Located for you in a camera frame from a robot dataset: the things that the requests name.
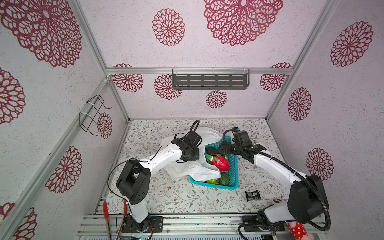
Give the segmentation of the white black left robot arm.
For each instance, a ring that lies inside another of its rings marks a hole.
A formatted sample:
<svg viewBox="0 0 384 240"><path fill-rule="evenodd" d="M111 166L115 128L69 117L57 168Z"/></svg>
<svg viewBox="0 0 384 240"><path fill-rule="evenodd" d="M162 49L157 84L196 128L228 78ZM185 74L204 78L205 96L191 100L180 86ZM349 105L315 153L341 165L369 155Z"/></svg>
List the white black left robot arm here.
<svg viewBox="0 0 384 240"><path fill-rule="evenodd" d="M182 137L175 135L171 143L161 146L158 151L144 159L131 158L117 164L111 173L119 166L123 169L116 181L119 193L115 193L110 182L107 182L109 191L128 202L130 217L137 225L149 221L149 212L144 201L150 187L151 176L171 163L184 164L195 162L200 158L200 145L202 137L196 132L200 124L196 120L189 131Z"/></svg>

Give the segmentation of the lime green fruit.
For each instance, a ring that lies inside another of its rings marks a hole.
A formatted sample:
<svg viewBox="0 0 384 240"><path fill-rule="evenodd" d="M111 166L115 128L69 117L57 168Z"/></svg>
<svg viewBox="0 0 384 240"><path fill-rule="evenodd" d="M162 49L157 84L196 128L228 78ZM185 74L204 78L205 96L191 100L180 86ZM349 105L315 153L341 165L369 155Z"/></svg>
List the lime green fruit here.
<svg viewBox="0 0 384 240"><path fill-rule="evenodd" d="M218 185L219 184L219 179L212 179L212 180L208 180L206 181L207 184L211 184L211 185Z"/></svg>

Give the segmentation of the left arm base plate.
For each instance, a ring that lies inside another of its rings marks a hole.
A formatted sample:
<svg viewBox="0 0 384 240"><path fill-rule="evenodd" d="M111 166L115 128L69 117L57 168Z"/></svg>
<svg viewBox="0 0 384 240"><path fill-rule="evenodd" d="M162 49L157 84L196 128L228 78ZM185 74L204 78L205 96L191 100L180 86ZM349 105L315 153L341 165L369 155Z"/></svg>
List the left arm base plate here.
<svg viewBox="0 0 384 240"><path fill-rule="evenodd" d="M142 223L136 222L133 217L124 218L122 233L161 233L163 231L164 217L148 216Z"/></svg>

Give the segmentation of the white plastic bag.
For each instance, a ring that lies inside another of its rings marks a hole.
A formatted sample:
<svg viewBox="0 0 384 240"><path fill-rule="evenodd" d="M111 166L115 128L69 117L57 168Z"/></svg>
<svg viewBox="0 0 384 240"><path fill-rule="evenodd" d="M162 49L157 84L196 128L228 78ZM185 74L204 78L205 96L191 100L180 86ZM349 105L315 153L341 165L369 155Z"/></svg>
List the white plastic bag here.
<svg viewBox="0 0 384 240"><path fill-rule="evenodd" d="M172 162L166 165L165 170L173 180L181 179L185 176L191 176L197 182L204 182L212 179L219 179L221 173L216 166L206 162L206 146L219 142L222 135L209 127L198 127L196 133L202 137L202 143L199 146L199 159L188 161L186 163Z"/></svg>

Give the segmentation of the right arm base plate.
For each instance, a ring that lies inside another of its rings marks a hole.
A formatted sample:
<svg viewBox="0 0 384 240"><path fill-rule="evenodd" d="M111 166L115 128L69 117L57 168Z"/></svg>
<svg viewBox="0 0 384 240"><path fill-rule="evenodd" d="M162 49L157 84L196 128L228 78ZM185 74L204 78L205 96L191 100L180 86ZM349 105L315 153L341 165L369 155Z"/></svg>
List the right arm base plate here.
<svg viewBox="0 0 384 240"><path fill-rule="evenodd" d="M256 216L242 216L245 232L283 232L283 224L261 223Z"/></svg>

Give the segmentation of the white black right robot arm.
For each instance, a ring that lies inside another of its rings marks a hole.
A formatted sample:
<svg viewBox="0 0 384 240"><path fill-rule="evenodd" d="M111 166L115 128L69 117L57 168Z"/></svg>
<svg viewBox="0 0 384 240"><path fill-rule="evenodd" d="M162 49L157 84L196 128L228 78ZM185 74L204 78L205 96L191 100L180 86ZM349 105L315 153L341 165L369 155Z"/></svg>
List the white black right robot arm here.
<svg viewBox="0 0 384 240"><path fill-rule="evenodd" d="M263 169L289 190L288 200L260 210L257 219L240 225L270 228L276 225L299 222L320 231L331 228L329 202L323 181L317 175L306 175L272 156L266 148L253 144L246 131L239 128L224 131L221 151L241 156Z"/></svg>

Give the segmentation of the red dragon fruit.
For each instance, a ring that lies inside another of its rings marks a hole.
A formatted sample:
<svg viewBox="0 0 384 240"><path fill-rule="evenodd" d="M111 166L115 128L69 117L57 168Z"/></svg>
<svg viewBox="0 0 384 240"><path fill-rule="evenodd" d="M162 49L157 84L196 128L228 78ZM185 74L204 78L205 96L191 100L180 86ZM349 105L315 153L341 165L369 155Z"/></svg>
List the red dragon fruit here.
<svg viewBox="0 0 384 240"><path fill-rule="evenodd" d="M205 154L207 163L216 166L220 171L226 172L231 169L230 163L227 157L223 157L221 155L209 155Z"/></svg>

